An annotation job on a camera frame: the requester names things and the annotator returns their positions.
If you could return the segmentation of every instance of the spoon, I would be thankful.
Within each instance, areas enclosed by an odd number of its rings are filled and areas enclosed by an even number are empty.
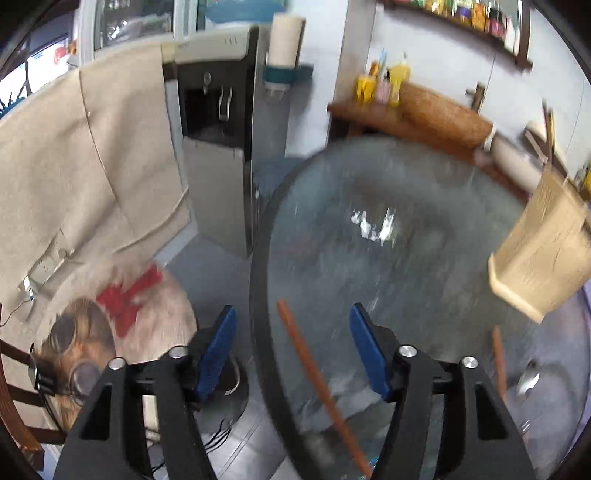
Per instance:
[[[517,396],[525,400],[530,396],[531,390],[536,386],[540,380],[540,367],[538,362],[530,360],[530,363],[525,367],[525,371],[521,374],[517,382]]]

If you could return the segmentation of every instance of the chair backrest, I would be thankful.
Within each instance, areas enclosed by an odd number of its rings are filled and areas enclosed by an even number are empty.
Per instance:
[[[43,408],[43,398],[37,392],[23,390],[7,383],[2,355],[28,367],[29,354],[0,340],[0,419],[32,466],[36,470],[43,470],[44,450],[41,444],[62,445],[66,435],[58,430],[38,429],[25,425],[14,402]]]

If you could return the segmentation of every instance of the brown stick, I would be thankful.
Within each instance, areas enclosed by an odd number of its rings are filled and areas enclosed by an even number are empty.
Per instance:
[[[316,394],[319,396],[319,398],[322,400],[322,403],[326,407],[330,418],[335,423],[336,431],[340,435],[341,440],[343,440],[343,443],[347,447],[350,455],[353,457],[353,461],[355,461],[355,465],[359,471],[369,479],[371,477],[372,471],[369,467],[368,460],[357,444],[355,435],[345,423],[345,420],[340,414],[339,409],[336,407],[335,401],[330,395],[330,390],[326,386],[320,370],[318,370],[318,367],[314,363],[312,354],[308,350],[306,341],[300,333],[300,329],[298,328],[295,318],[291,314],[290,308],[288,307],[285,300],[279,300],[277,302],[277,313],[283,321],[283,325],[285,325],[285,328],[287,329],[287,333],[291,338],[291,343],[300,357],[300,361],[304,367],[304,370],[306,371],[306,375],[308,375],[308,379],[314,386]]]
[[[503,338],[501,337],[501,327],[496,325],[492,329],[492,350],[495,354],[496,363],[496,389],[499,395],[507,404],[507,370],[505,368],[505,356],[503,354]]]

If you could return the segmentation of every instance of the round table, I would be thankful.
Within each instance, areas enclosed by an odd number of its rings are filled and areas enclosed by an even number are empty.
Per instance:
[[[307,380],[275,308],[285,299],[368,459],[381,451],[394,404],[371,391],[349,331],[363,303],[377,325],[432,358],[475,356],[494,380],[500,325],[508,408],[544,479],[566,454],[589,390],[586,303],[573,297],[538,325],[488,285],[487,259],[523,205],[477,167],[384,137],[331,144],[292,172],[263,217],[251,270],[251,321],[262,393],[303,478],[359,478]],[[541,377],[515,385],[530,359]],[[434,397],[421,478],[432,479],[443,403]]]

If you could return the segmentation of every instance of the gray floor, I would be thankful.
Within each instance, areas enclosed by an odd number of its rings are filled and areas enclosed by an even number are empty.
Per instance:
[[[216,475],[227,480],[269,480],[284,461],[285,450],[265,408],[252,357],[248,313],[250,260],[227,253],[197,235],[167,267],[187,291],[201,327],[212,325],[225,304],[233,305],[238,312],[233,353],[245,365],[250,395],[228,441],[209,455]],[[275,479],[278,477],[294,478],[289,462],[277,472]],[[165,468],[154,478],[166,480]]]

